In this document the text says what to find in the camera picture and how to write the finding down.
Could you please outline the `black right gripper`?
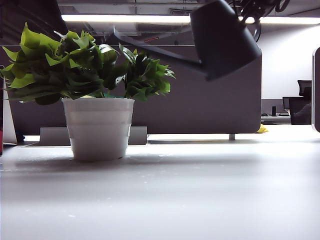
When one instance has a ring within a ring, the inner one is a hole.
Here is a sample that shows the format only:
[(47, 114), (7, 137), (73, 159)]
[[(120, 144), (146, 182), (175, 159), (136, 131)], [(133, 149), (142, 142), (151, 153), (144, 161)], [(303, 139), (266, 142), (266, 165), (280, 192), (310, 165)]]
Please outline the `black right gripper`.
[(275, 7), (274, 0), (227, 0), (238, 17), (261, 18)]

